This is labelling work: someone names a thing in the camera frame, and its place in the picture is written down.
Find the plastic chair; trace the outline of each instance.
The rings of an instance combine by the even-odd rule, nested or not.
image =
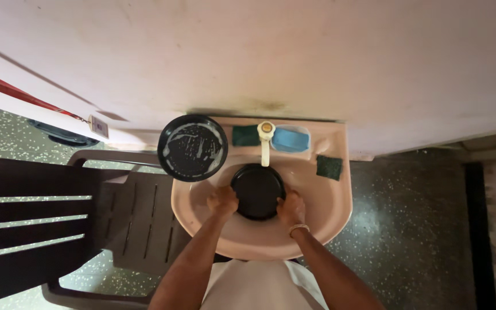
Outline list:
[[[71,221],[0,228],[0,249],[83,235],[0,255],[0,299],[43,285],[48,301],[75,309],[146,309],[151,295],[128,297],[63,288],[59,278],[101,252],[116,267],[163,275],[190,236],[171,210],[168,175],[82,167],[88,159],[159,168],[154,154],[82,150],[67,166],[0,159],[0,197],[91,196],[90,200],[0,202],[0,223],[87,215]]]

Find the hand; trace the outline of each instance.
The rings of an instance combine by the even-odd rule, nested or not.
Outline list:
[[[286,189],[286,200],[278,197],[277,215],[279,220],[290,229],[296,224],[305,224],[305,202],[300,193]]]
[[[230,186],[218,187],[206,200],[212,215],[229,218],[239,207],[237,194]]]

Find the blue soap dish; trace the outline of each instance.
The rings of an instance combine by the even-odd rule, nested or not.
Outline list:
[[[279,152],[301,153],[309,150],[311,134],[305,127],[276,125],[271,138],[271,147]]]

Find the white shirt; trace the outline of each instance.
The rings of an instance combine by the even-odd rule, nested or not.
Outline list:
[[[328,310],[313,274],[291,261],[216,263],[201,310]]]

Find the sink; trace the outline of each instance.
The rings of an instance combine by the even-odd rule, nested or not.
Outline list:
[[[262,119],[213,117],[232,141],[233,125],[255,125]],[[311,132],[311,147],[302,153],[270,152],[270,167],[304,198],[306,224],[319,242],[334,238],[349,221],[353,205],[346,141],[346,125],[313,121],[270,120],[275,125],[303,126]],[[316,175],[316,155],[340,157],[340,180]],[[233,175],[248,163],[261,163],[261,147],[233,147],[222,168],[210,178],[194,183],[174,180],[171,206],[183,228],[193,236],[210,216],[206,198],[214,188],[229,185]],[[277,260],[301,256],[278,218],[258,222],[235,213],[225,224],[217,244],[218,254],[242,260]]]

